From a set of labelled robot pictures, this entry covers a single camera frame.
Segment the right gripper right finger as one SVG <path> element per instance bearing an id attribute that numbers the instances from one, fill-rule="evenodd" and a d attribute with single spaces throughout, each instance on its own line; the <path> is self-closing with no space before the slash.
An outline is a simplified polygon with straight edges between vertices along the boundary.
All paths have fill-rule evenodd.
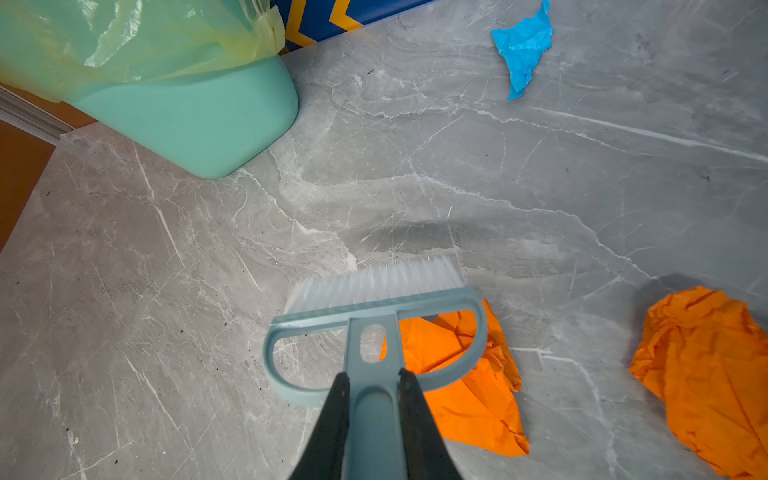
<path id="1" fill-rule="evenodd" d="M 409 480 L 462 480 L 415 374 L 401 369 L 398 407 Z"/>

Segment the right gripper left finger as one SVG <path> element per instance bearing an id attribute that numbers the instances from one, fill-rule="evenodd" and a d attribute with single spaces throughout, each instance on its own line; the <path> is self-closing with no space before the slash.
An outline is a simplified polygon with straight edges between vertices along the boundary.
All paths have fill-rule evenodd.
<path id="1" fill-rule="evenodd" d="M 336 375 L 306 448 L 290 480 L 340 480 L 350 423 L 350 381 Z"/>

